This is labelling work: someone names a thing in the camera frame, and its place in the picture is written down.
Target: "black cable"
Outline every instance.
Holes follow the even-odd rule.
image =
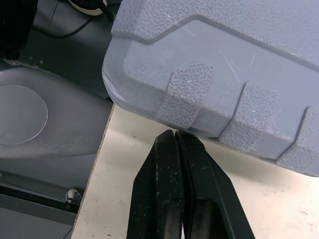
[[[77,34],[79,31],[81,31],[83,28],[85,28],[85,26],[87,24],[89,24],[90,22],[92,21],[92,18],[89,18],[89,20],[87,20],[83,25],[81,25],[79,28],[77,28],[76,30],[74,30],[73,32],[70,32],[66,35],[55,35],[55,34],[52,34],[52,33],[49,33],[47,31],[44,31],[36,26],[33,26],[32,28],[37,31],[37,32],[40,32],[46,36],[49,36],[49,37],[52,37],[52,38],[55,38],[55,39],[63,39],[63,38],[67,38],[67,37],[70,37],[70,36],[73,36],[75,34]]]
[[[66,239],[66,237],[69,235],[69,233],[72,231],[73,227],[71,227],[71,229],[67,232],[67,234],[65,234],[63,239]]]

